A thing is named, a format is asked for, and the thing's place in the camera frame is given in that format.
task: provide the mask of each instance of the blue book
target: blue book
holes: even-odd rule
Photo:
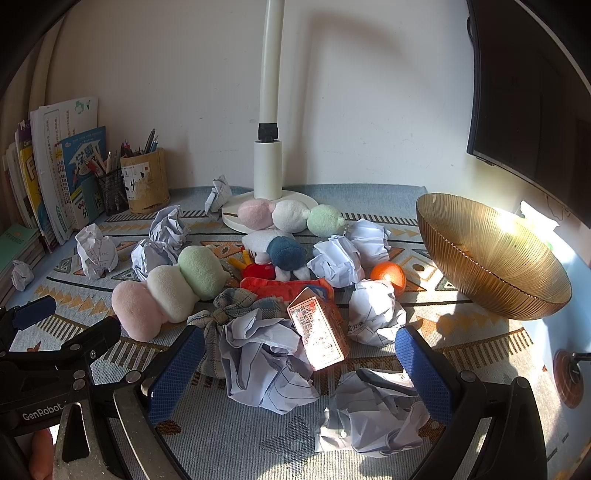
[[[105,127],[93,128],[61,141],[61,188],[69,204],[72,227],[77,230],[94,222],[105,211],[96,176],[88,166],[88,162],[99,164],[99,155],[102,161],[106,160]]]

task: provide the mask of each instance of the bowl rim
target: bowl rim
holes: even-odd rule
[[[573,286],[572,286],[572,283],[570,282],[570,278],[569,278],[569,275],[568,275],[568,273],[566,273],[566,270],[564,269],[564,266],[562,265],[562,263],[560,263],[560,261],[559,261],[559,260],[558,260],[558,258],[556,258],[556,257],[554,257],[554,259],[555,259],[555,260],[556,260],[556,261],[557,261],[557,262],[560,264],[560,266],[561,266],[561,267],[562,267],[562,269],[564,270],[564,275],[566,275],[566,280],[569,282],[569,290],[570,290],[570,295],[569,295],[569,299],[568,299],[568,300],[566,300],[565,302],[555,302],[555,301],[544,300],[544,299],[542,299],[542,298],[540,298],[540,297],[538,297],[538,296],[536,296],[536,295],[532,295],[531,293],[527,293],[526,291],[522,290],[521,288],[519,288],[519,287],[516,287],[516,286],[515,286],[515,285],[513,285],[512,283],[509,283],[509,282],[507,282],[507,281],[506,281],[506,280],[504,280],[503,278],[499,277],[499,276],[498,276],[498,275],[496,275],[495,273],[493,273],[493,272],[491,272],[490,270],[488,270],[487,268],[483,267],[483,266],[482,266],[482,265],[480,265],[480,264],[479,264],[479,263],[478,263],[476,260],[474,260],[472,257],[469,257],[469,256],[468,256],[468,255],[466,255],[464,252],[462,252],[462,250],[460,250],[458,247],[456,247],[454,243],[450,242],[450,241],[449,241],[447,238],[445,238],[445,237],[444,237],[444,236],[443,236],[443,235],[442,235],[442,234],[441,234],[441,233],[440,233],[440,232],[439,232],[439,231],[438,231],[438,230],[437,230],[437,229],[436,229],[436,228],[435,228],[435,227],[434,227],[434,226],[433,226],[433,225],[432,225],[432,224],[431,224],[431,223],[430,223],[430,222],[429,222],[429,221],[428,221],[426,218],[425,218],[425,216],[424,216],[424,215],[423,215],[423,214],[420,212],[420,210],[419,210],[419,208],[418,208],[418,201],[419,201],[421,198],[423,198],[423,197],[427,197],[427,196],[430,196],[430,195],[435,195],[435,194],[449,195],[449,196],[451,196],[451,197],[457,197],[457,198],[462,198],[462,199],[470,200],[471,202],[474,202],[474,203],[480,203],[480,202],[477,202],[477,201],[475,201],[475,200],[472,200],[472,199],[468,199],[468,198],[466,198],[466,197],[461,197],[461,196],[459,196],[459,195],[454,195],[454,194],[452,194],[452,193],[442,193],[442,192],[432,192],[432,193],[426,193],[426,194],[424,194],[424,195],[421,195],[421,196],[420,196],[420,197],[417,199],[417,213],[419,214],[419,216],[420,216],[420,219],[421,219],[423,222],[425,222],[425,223],[426,223],[426,224],[429,226],[429,228],[430,228],[431,230],[433,230],[433,232],[435,232],[435,233],[437,234],[437,236],[439,236],[440,238],[442,238],[442,239],[443,239],[443,241],[444,241],[445,243],[447,243],[447,244],[451,245],[451,247],[452,247],[452,248],[453,248],[453,249],[454,249],[456,252],[458,252],[458,253],[459,253],[459,254],[460,254],[462,257],[466,258],[467,260],[469,260],[470,262],[472,262],[473,264],[475,264],[475,265],[476,265],[477,267],[479,267],[481,270],[484,270],[484,271],[485,271],[485,272],[487,272],[488,274],[490,274],[490,275],[492,275],[493,277],[495,277],[495,278],[499,279],[501,282],[503,282],[503,283],[505,283],[505,284],[509,285],[511,288],[514,288],[514,289],[516,289],[516,290],[520,291],[522,294],[524,294],[524,295],[527,295],[528,297],[530,297],[530,298],[532,298],[532,299],[534,299],[534,300],[538,300],[538,301],[541,301],[541,302],[544,302],[544,303],[546,303],[546,304],[550,304],[550,305],[562,305],[562,306],[564,306],[564,305],[566,305],[568,302],[570,302],[570,300],[573,298]],[[484,205],[485,207],[492,208],[492,207],[489,207],[488,205],[486,205],[486,204],[484,204],[484,203],[480,203],[480,205]]]

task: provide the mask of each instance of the orange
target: orange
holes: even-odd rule
[[[394,286],[394,294],[399,296],[406,288],[406,276],[400,265],[394,262],[382,262],[371,271],[369,278],[372,280],[388,280]]]

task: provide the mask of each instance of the hand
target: hand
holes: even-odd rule
[[[53,478],[53,438],[49,429],[39,430],[33,435],[29,473],[33,480]]]

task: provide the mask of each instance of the pink plush ball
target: pink plush ball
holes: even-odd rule
[[[253,199],[238,207],[238,220],[251,230],[264,230],[273,225],[275,204],[265,199]]]
[[[113,290],[111,302],[121,326],[138,342],[158,336],[162,324],[169,321],[145,282],[121,282]]]

